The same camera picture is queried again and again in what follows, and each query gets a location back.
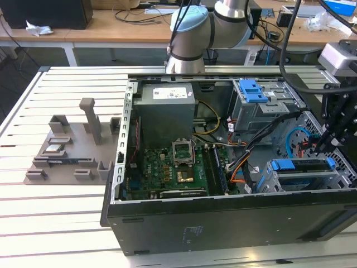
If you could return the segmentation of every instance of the gray post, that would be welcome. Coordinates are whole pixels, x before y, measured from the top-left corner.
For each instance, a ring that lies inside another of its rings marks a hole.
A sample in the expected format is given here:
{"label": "gray post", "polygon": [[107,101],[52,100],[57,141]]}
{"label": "gray post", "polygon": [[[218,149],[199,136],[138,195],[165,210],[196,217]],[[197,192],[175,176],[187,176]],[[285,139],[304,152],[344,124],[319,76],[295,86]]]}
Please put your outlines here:
{"label": "gray post", "polygon": [[85,116],[88,120],[88,125],[90,128],[90,132],[93,135],[94,143],[96,145],[100,144],[100,140],[102,139],[100,132],[100,121],[98,116],[94,113],[94,99],[93,98],[83,98],[79,103],[79,108],[85,112]]}

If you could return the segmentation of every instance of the yellow cable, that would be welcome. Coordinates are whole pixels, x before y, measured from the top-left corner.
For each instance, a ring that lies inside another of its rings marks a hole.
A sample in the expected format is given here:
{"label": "yellow cable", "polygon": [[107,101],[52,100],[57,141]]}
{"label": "yellow cable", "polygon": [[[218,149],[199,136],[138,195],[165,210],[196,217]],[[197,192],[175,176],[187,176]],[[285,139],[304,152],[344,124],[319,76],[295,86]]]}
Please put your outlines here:
{"label": "yellow cable", "polygon": [[217,117],[217,125],[215,126],[214,129],[208,130],[208,131],[205,131],[205,132],[195,132],[195,133],[193,133],[193,134],[198,134],[198,135],[206,135],[206,134],[209,134],[209,133],[212,133],[212,132],[216,131],[216,130],[219,128],[220,118],[219,118],[217,112],[216,112],[211,106],[209,106],[209,105],[208,105],[206,102],[204,102],[203,100],[199,100],[199,103],[200,103],[200,102],[203,103],[204,105],[206,105],[208,108],[210,108],[210,110],[211,110],[212,112],[214,112],[214,114],[215,114],[216,117]]}

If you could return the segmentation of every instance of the gray power supply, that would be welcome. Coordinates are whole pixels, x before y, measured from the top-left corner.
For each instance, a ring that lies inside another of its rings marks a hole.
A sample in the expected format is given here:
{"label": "gray power supply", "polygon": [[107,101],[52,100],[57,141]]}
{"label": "gray power supply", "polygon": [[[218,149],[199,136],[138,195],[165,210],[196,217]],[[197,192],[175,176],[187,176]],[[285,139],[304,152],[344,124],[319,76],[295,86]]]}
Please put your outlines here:
{"label": "gray power supply", "polygon": [[195,113],[191,84],[144,85],[142,98],[133,104],[142,118],[145,148],[170,147],[178,138],[190,140]]}

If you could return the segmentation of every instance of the blue cable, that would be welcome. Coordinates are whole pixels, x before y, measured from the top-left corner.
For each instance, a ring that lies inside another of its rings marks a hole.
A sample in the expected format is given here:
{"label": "blue cable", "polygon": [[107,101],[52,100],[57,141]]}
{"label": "blue cable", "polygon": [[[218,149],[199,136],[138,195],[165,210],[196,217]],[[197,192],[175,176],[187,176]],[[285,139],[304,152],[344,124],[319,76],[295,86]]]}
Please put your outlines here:
{"label": "blue cable", "polygon": [[270,56],[270,46],[268,46],[268,55],[267,55],[267,60],[266,60],[266,66],[268,65],[269,62],[269,56]]}
{"label": "blue cable", "polygon": [[307,131],[306,129],[304,129],[303,127],[295,127],[295,128],[293,128],[293,129],[289,132],[289,134],[286,136],[286,139],[285,139],[285,149],[286,149],[286,153],[288,154],[288,157],[289,157],[289,158],[293,158],[293,157],[294,157],[293,154],[292,154],[292,152],[291,152],[291,150],[290,150],[289,140],[290,140],[291,134],[293,134],[293,133],[294,133],[295,131],[297,131],[297,130],[303,131],[308,137],[311,136],[311,133],[308,132],[308,131]]}

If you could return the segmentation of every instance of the green motherboard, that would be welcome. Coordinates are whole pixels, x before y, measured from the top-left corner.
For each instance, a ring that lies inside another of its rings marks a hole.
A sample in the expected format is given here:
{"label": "green motherboard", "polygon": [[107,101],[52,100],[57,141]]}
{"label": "green motherboard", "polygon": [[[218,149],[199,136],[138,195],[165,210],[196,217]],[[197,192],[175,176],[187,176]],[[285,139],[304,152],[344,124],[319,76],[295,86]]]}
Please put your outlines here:
{"label": "green motherboard", "polygon": [[[175,158],[186,159],[190,157],[190,152],[187,149],[188,147],[176,146]],[[226,149],[224,147],[208,149],[204,146],[196,146],[193,152],[193,165],[175,165],[172,147],[145,149],[142,168],[140,169],[141,174],[131,176],[127,182],[129,198],[132,200],[158,199],[163,198],[162,195],[165,193],[174,194],[172,193],[173,190],[192,193],[195,196],[200,194],[202,194],[201,196],[218,195],[219,191],[216,188],[222,187],[221,182],[218,183],[217,179],[216,182],[213,181],[211,172],[216,172],[216,170],[210,171],[210,169],[215,168],[216,165],[214,164],[217,162],[220,163],[221,167],[228,163]],[[211,164],[207,159],[212,160],[212,162],[215,160],[215,162]],[[216,174],[222,178],[222,184],[224,184],[223,168],[220,168],[220,172],[217,171]]]}

